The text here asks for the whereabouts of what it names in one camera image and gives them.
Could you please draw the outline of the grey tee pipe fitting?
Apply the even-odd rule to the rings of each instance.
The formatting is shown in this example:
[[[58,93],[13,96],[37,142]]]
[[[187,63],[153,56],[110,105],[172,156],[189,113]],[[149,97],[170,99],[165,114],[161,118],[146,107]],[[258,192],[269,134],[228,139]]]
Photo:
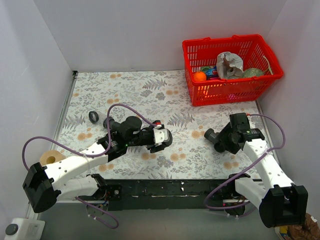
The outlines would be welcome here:
[[[221,132],[215,132],[212,128],[209,128],[204,133],[204,137],[213,144],[216,152],[223,153],[228,150],[226,146],[228,133],[228,130],[225,129]]]

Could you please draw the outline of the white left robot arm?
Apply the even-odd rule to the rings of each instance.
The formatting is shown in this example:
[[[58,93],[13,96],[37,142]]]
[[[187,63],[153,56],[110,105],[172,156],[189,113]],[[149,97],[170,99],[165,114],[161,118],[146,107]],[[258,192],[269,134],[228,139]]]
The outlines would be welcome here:
[[[80,154],[48,165],[36,162],[29,167],[22,188],[35,213],[74,197],[90,196],[101,200],[112,196],[113,188],[108,187],[100,175],[92,174],[82,180],[75,177],[123,156],[129,147],[145,146],[150,153],[156,153],[173,142],[171,132],[160,121],[142,127],[142,121],[136,116],[129,116],[122,123],[111,117],[107,120],[110,133]]]

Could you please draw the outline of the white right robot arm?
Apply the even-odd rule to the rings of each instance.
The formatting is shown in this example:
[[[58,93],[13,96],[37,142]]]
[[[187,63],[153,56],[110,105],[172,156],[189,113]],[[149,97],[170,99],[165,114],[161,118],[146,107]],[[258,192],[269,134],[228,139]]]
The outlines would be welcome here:
[[[232,199],[244,196],[259,211],[268,228],[300,225],[305,222],[308,192],[296,185],[281,169],[268,149],[262,132],[251,128],[245,113],[229,116],[230,122],[218,134],[218,143],[232,154],[242,150],[257,170],[263,185],[254,182],[246,173],[232,174],[226,185]]]

